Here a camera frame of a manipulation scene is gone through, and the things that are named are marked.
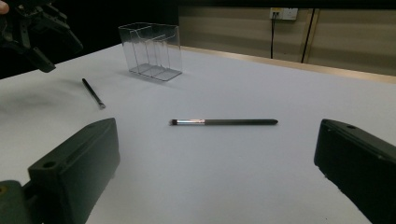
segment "screw hole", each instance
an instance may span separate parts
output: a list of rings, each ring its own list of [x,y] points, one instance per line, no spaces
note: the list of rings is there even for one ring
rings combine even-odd
[[[55,164],[56,164],[55,161],[49,161],[49,162],[44,163],[43,167],[44,168],[51,168],[51,167],[55,166]]]

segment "transparent organizer box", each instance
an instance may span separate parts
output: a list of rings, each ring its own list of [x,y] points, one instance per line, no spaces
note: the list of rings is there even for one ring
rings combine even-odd
[[[130,72],[162,81],[181,74],[177,26],[137,22],[119,32]]]

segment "power outlet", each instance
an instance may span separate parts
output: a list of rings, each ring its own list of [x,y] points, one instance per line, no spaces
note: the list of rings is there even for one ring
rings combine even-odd
[[[296,7],[271,7],[270,19],[274,18],[274,13],[277,13],[277,20],[295,21],[297,19],[298,8]]]

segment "power cord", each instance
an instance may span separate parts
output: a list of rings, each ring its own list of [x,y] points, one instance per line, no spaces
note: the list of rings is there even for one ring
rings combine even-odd
[[[275,30],[275,21],[276,17],[279,15],[279,12],[274,12],[273,13],[273,18],[271,19],[271,59],[274,58],[274,30]]]

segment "wall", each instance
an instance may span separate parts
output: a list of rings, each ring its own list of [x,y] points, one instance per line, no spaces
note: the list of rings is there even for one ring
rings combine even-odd
[[[302,59],[312,10],[277,21],[274,58]],[[305,63],[396,76],[396,10],[316,10]],[[180,7],[183,46],[270,57],[269,8]]]

